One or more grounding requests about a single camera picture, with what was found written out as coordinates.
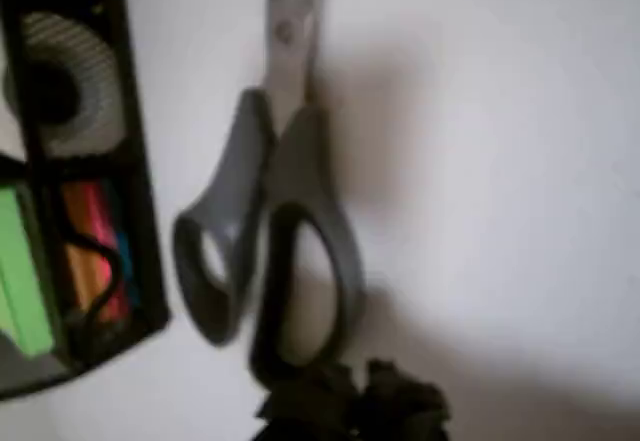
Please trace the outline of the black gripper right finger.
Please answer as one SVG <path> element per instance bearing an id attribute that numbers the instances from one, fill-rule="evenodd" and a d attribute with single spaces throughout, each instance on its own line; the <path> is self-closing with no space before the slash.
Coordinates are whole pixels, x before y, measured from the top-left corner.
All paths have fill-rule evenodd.
<path id="1" fill-rule="evenodd" d="M 362 392 L 364 440 L 448 440 L 451 419 L 441 389 L 401 370 L 392 361 L 373 359 Z"/>

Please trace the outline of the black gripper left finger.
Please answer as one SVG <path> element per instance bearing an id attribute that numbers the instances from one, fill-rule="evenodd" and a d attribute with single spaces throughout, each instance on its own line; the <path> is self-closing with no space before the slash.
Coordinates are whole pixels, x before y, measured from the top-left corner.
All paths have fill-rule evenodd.
<path id="1" fill-rule="evenodd" d="M 359 440 L 360 392 L 353 370 L 341 362 L 279 363 L 261 374 L 267 390 L 255 418 L 256 440 Z"/>

